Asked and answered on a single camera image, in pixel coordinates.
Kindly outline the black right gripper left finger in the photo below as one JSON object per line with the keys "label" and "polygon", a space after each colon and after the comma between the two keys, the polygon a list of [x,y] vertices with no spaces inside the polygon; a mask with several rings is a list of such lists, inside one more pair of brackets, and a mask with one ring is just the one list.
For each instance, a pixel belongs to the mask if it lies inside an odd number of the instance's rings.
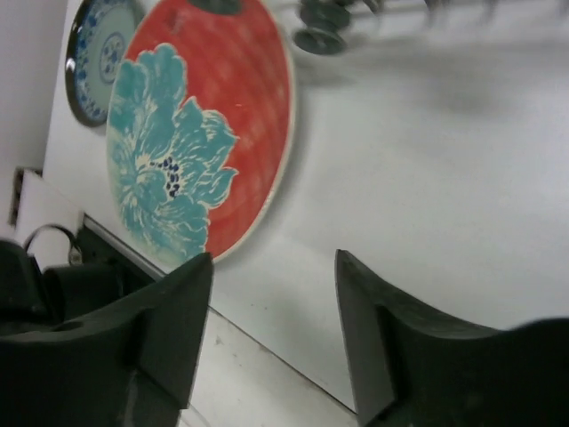
{"label": "black right gripper left finger", "polygon": [[188,407],[212,291],[200,254],[57,326],[1,338],[4,426],[175,426]]}

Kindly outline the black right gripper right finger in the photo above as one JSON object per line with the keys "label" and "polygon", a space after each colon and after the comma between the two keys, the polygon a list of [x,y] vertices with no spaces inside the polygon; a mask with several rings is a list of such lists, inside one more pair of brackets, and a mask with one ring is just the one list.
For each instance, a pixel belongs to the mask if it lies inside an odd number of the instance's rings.
{"label": "black right gripper right finger", "polygon": [[508,330],[448,315],[338,250],[335,281],[361,426],[565,426],[568,322]]}

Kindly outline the red plate with teal flower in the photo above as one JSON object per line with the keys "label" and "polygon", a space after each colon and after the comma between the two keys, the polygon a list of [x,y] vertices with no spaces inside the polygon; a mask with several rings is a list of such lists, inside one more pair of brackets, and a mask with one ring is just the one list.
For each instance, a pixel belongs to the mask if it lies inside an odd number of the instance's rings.
{"label": "red plate with teal flower", "polygon": [[137,27],[107,119],[118,218],[174,268],[220,260],[259,225],[288,163],[293,59],[261,1],[161,1]]}

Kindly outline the blue floral rimmed plate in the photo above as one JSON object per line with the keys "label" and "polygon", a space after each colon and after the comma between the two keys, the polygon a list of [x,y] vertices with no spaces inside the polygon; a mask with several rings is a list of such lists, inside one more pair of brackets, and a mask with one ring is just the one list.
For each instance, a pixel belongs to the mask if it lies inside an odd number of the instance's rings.
{"label": "blue floral rimmed plate", "polygon": [[137,1],[83,1],[72,21],[65,55],[68,105],[86,127],[106,123],[116,72],[144,16]]}

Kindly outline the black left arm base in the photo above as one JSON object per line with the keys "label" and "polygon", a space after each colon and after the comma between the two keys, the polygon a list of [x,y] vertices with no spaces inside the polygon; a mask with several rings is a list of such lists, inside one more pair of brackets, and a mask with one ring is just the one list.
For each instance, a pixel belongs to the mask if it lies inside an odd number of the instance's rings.
{"label": "black left arm base", "polygon": [[[42,230],[68,240],[68,263],[42,270],[28,250]],[[46,330],[88,314],[156,281],[156,275],[83,227],[56,224],[35,230],[20,245],[1,240],[1,335]]]}

